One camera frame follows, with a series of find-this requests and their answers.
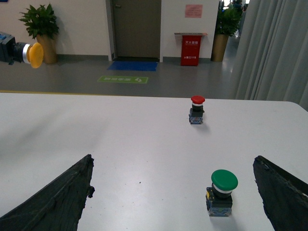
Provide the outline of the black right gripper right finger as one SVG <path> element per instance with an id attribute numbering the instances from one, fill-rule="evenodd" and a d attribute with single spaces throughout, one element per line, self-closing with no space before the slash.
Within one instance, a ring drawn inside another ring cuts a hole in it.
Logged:
<path id="1" fill-rule="evenodd" d="M 274 230 L 306 231 L 308 184 L 260 155 L 253 170 L 264 212 Z"/>

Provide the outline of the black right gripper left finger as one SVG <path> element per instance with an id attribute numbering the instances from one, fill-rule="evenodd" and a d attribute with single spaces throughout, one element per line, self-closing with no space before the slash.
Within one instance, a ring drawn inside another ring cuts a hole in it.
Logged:
<path id="1" fill-rule="evenodd" d="M 76 231 L 87 198 L 94 160 L 90 154 L 0 218 L 2 231 Z"/>

